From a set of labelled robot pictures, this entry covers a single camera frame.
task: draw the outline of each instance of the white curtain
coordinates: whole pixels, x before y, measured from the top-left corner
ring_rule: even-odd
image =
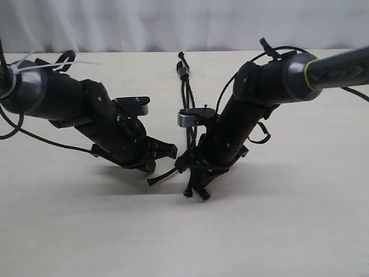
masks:
[[[369,44],[369,0],[0,0],[6,52]]]

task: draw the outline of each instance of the robotic arm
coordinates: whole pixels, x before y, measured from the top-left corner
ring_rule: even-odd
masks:
[[[58,62],[74,58],[75,53],[67,51]],[[64,73],[70,65],[39,68],[46,65],[36,59],[3,66],[0,103],[7,111],[47,119],[56,128],[75,127],[94,142],[92,155],[126,169],[153,173],[156,159],[176,158],[177,147],[147,136],[138,119],[148,114],[148,97],[110,100],[101,83],[77,81]]]
[[[267,133],[259,120],[268,119],[280,104],[311,101],[324,88],[350,90],[345,86],[369,84],[369,46],[317,59],[297,51],[279,54],[276,50],[282,47],[271,48],[265,39],[261,44],[273,60],[259,66],[254,59],[239,69],[234,75],[233,94],[220,115],[207,107],[183,109],[178,114],[181,127],[206,126],[198,146],[175,163],[180,173],[191,170],[186,197],[191,197],[194,189],[207,200],[210,194],[205,186],[247,154],[243,143],[257,124]]]

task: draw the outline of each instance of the yellow ring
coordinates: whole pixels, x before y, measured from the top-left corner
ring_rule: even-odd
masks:
[[[310,89],[312,89],[313,91],[315,91],[316,89],[312,87],[312,85],[310,84],[310,82],[309,82],[309,80],[308,80],[308,78],[307,78],[307,68],[308,68],[308,66],[309,66],[312,62],[316,62],[317,60],[319,60],[319,59],[313,59],[312,61],[308,62],[308,63],[306,64],[306,66],[305,66],[305,69],[304,69],[305,82],[306,82],[307,86],[308,86]]]

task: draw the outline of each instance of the table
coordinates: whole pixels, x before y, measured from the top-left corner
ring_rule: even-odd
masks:
[[[215,107],[224,84],[258,53],[186,53],[197,105]],[[111,99],[150,96],[141,118],[148,134],[181,154],[176,55],[80,53],[77,60],[100,65],[75,64],[68,74],[102,82]],[[247,143],[246,158],[209,186],[205,203],[182,196],[187,173],[150,188],[145,174],[89,154],[23,134],[1,141],[0,276],[368,276],[368,108],[341,89],[280,107],[265,122],[272,139]],[[1,133],[10,130],[0,122]],[[91,147],[73,128],[42,119],[26,117],[24,129]],[[154,176],[173,163],[159,160]]]

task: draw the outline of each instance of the cable connector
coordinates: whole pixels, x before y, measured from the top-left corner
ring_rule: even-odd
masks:
[[[183,62],[178,62],[176,68],[181,81],[186,81],[189,79],[190,69],[187,66],[183,65]]]

